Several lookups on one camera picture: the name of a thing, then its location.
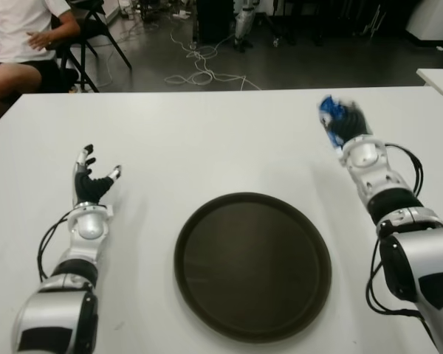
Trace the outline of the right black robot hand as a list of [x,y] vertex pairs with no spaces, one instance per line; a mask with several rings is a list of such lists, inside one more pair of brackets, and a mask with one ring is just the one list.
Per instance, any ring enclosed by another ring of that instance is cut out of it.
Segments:
[[326,132],[336,146],[343,147],[358,136],[373,134],[358,104],[339,102],[337,107],[342,108],[342,114],[331,116],[326,123]]

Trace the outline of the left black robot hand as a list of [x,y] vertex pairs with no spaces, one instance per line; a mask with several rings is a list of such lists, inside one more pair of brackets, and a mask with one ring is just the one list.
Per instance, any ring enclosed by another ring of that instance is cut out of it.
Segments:
[[72,204],[76,207],[82,203],[99,204],[100,199],[110,190],[111,186],[121,177],[122,167],[117,165],[105,177],[92,178],[90,165],[96,158],[93,154],[94,145],[85,146],[78,154],[72,173]]

